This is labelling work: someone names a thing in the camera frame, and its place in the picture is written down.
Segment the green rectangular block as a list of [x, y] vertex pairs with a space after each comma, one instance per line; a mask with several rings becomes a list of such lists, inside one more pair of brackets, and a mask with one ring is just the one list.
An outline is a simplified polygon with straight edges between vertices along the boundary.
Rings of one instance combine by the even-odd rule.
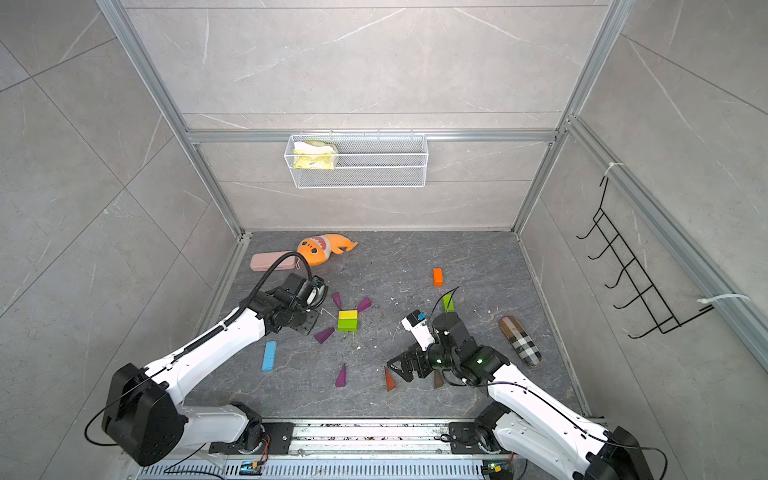
[[357, 318], [340, 318], [337, 322], [338, 330], [341, 332], [357, 332], [358, 331], [358, 319]]

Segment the yellow rectangular block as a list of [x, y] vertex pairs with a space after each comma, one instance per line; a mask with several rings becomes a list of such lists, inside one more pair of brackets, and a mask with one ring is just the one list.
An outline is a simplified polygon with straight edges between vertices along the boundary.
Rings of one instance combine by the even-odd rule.
[[358, 312], [356, 310], [341, 310], [338, 313], [339, 320], [357, 320]]

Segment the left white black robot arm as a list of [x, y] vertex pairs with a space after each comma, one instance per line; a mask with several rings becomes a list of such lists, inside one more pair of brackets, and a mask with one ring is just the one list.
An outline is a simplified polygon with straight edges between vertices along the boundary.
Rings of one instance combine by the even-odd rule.
[[112, 377], [97, 414], [110, 445], [150, 466], [179, 447], [221, 444], [241, 453], [262, 446], [261, 416], [242, 402], [190, 407], [186, 396], [235, 354], [284, 328], [308, 334], [327, 295], [322, 278], [289, 275], [268, 291], [256, 286], [221, 321], [144, 367], [128, 363]]

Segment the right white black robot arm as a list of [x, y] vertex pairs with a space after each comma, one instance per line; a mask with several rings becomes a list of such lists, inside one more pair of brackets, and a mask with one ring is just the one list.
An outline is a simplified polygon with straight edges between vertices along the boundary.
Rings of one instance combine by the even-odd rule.
[[457, 313], [434, 321], [419, 310], [401, 322], [416, 342], [390, 359], [403, 380], [446, 374], [446, 383], [483, 389], [492, 403], [474, 421], [489, 453], [519, 453], [557, 479], [650, 479], [646, 447], [627, 430], [606, 430], [539, 388], [505, 355], [480, 345]]

